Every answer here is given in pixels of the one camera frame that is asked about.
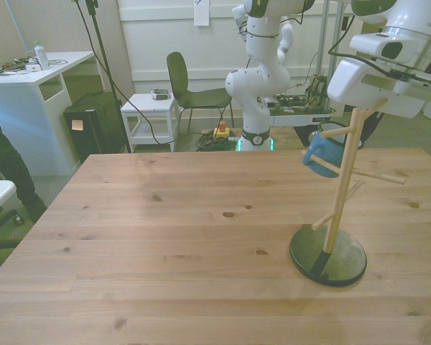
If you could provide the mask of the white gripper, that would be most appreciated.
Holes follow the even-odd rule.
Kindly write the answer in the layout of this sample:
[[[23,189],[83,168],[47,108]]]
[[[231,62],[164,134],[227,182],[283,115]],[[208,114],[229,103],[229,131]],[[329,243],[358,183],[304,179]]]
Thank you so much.
[[[431,83],[389,78],[359,60],[345,58],[328,85],[328,96],[340,104],[365,109],[374,109],[386,99],[381,113],[412,118],[431,101]]]

